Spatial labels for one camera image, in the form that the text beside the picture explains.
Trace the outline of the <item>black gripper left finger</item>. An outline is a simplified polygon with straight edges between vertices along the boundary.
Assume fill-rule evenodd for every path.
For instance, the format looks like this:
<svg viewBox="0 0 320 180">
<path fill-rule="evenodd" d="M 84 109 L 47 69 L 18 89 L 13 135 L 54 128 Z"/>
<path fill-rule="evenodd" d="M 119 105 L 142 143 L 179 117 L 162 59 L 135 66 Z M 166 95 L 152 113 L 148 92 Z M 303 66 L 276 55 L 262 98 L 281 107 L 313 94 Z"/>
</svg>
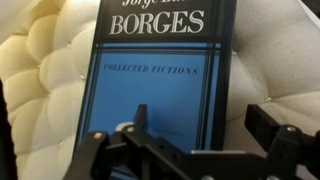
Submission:
<svg viewBox="0 0 320 180">
<path fill-rule="evenodd" d="M 148 107 L 146 104 L 140 104 L 134 116 L 134 126 L 138 129 L 146 130 L 148 124 Z"/>
</svg>

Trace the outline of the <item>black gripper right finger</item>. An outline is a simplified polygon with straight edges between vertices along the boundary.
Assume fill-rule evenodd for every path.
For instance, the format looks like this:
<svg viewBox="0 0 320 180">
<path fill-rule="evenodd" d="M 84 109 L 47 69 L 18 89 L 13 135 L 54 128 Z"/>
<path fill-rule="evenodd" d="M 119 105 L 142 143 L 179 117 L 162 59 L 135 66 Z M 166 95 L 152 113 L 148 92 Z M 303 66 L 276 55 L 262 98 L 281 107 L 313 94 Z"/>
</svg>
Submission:
<svg viewBox="0 0 320 180">
<path fill-rule="evenodd" d="M 280 125 L 256 104 L 247 106 L 245 127 L 262 148 L 269 148 Z"/>
</svg>

